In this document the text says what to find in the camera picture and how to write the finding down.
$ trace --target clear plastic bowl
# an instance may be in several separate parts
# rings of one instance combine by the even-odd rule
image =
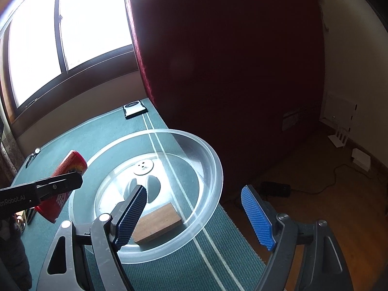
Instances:
[[[131,239],[118,252],[122,263],[143,263],[175,252],[203,229],[220,200],[222,167],[212,147],[184,131],[150,129],[119,138],[92,156],[82,187],[70,196],[70,219],[77,225],[110,213],[124,201],[134,178],[146,186],[149,175],[159,180],[160,190],[157,183],[149,186],[142,216],[170,202],[183,224],[146,244]]]

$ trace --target beige wall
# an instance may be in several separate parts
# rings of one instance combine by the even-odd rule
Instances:
[[[22,153],[28,155],[63,132],[84,121],[146,97],[138,71],[92,88],[54,109],[32,125],[18,139]]]
[[[322,8],[325,92],[358,105],[350,138],[388,166],[388,33],[365,0]]]

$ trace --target window pane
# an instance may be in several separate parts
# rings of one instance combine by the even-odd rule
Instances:
[[[16,106],[61,74],[54,35],[55,0],[25,0],[9,35],[9,69]]]
[[[59,0],[63,52],[69,69],[132,44],[124,0]]]

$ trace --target blue gripper pad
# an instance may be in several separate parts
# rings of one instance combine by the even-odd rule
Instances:
[[[269,251],[272,251],[276,245],[272,233],[272,224],[247,186],[241,191],[241,203],[260,244],[266,246]]]
[[[142,187],[127,211],[123,214],[121,220],[117,223],[116,237],[113,240],[113,244],[116,245],[117,250],[120,250],[121,247],[128,244],[146,203],[147,190]]]

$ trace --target curtain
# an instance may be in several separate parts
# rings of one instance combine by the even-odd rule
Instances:
[[[0,104],[0,188],[9,187],[23,165],[24,156],[11,132],[3,104]]]

